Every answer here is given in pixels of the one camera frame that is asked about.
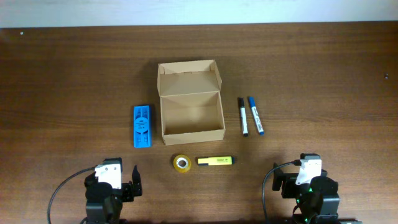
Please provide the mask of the yellow adhesive tape roll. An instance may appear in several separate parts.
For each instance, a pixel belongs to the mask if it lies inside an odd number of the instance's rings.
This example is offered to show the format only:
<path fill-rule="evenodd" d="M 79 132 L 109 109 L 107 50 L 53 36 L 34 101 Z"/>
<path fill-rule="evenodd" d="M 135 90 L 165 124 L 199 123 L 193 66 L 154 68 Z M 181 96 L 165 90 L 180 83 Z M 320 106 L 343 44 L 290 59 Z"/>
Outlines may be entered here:
<path fill-rule="evenodd" d="M 173 161 L 174 168 L 179 173 L 186 173 L 191 169 L 192 162 L 186 155 L 177 155 Z"/>

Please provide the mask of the blue plastic eraser block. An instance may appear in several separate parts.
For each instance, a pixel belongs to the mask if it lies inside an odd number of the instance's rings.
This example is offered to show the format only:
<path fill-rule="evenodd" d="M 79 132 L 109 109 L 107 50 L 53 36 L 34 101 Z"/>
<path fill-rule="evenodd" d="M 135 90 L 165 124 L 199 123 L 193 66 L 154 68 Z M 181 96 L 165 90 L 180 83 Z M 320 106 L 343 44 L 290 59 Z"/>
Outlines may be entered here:
<path fill-rule="evenodd" d="M 149 105 L 135 106 L 133 111 L 133 138 L 135 148 L 152 146 L 151 111 Z"/>

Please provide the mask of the yellow highlighter pen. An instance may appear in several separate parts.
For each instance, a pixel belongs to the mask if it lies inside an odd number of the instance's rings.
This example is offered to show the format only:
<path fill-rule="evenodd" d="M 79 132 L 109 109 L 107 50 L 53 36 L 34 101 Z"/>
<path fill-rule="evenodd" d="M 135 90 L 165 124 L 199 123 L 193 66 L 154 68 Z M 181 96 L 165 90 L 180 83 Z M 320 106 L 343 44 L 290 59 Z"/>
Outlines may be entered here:
<path fill-rule="evenodd" d="M 229 166 L 234 164 L 232 156 L 202 157 L 197 159 L 199 166 Z"/>

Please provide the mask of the black whiteboard marker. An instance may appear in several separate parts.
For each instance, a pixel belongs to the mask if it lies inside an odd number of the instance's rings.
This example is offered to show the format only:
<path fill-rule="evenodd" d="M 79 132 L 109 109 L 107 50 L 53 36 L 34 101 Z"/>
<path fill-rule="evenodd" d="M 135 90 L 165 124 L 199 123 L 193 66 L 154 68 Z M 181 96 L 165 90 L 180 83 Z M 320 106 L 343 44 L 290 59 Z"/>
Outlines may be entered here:
<path fill-rule="evenodd" d="M 240 110 L 240 115 L 241 115 L 241 126 L 243 130 L 243 136 L 248 137 L 248 124 L 247 124 L 247 119 L 246 119 L 246 110 L 244 106 L 244 99 L 239 97 L 238 98 L 238 106 Z"/>

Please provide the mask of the brown cardboard box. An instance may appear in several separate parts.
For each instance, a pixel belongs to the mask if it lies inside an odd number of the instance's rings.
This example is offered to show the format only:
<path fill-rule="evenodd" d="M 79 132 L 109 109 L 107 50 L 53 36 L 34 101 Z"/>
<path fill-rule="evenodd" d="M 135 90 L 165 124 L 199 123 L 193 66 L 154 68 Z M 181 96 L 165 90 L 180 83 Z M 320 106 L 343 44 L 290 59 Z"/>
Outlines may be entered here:
<path fill-rule="evenodd" d="M 221 86 L 215 60 L 158 64 L 157 89 L 165 145 L 224 139 Z"/>

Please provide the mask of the blue whiteboard marker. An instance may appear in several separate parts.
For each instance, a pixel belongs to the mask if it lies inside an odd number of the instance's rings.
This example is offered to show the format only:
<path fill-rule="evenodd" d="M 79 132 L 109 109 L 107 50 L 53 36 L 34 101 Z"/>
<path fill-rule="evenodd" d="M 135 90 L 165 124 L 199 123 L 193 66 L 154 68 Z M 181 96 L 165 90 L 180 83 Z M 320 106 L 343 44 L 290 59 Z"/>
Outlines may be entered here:
<path fill-rule="evenodd" d="M 260 135 L 264 135 L 264 128 L 262 127 L 261 119 L 259 117 L 259 113 L 257 111 L 257 107 L 254 101 L 254 98 L 252 96 L 248 97 L 248 102 L 252 111 L 252 115 L 254 118 L 254 122 L 257 128 L 257 131 Z"/>

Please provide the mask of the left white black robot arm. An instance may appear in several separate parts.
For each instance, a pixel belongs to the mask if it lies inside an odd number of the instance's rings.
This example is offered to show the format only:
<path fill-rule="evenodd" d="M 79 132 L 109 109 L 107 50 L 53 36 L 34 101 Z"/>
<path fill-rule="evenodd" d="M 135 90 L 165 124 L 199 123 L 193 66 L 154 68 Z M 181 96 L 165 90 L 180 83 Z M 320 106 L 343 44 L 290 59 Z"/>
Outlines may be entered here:
<path fill-rule="evenodd" d="M 123 224 L 123 204 L 142 196 L 141 175 L 135 167 L 132 180 L 122 182 L 123 161 L 120 157 L 105 159 L 93 168 L 84 181 L 86 188 L 86 222 Z"/>

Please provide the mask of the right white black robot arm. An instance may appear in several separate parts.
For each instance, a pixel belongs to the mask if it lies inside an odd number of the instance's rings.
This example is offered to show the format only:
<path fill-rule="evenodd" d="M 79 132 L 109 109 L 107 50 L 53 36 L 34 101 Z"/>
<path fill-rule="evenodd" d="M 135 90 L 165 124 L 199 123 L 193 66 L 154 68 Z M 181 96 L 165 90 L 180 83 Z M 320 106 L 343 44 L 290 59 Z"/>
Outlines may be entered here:
<path fill-rule="evenodd" d="M 304 224 L 355 224 L 359 220 L 340 219 L 338 207 L 338 182 L 322 169 L 318 154 L 302 153 L 300 158 L 285 164 L 273 164 L 272 190 L 280 191 L 282 198 L 294 199 L 292 223 Z"/>

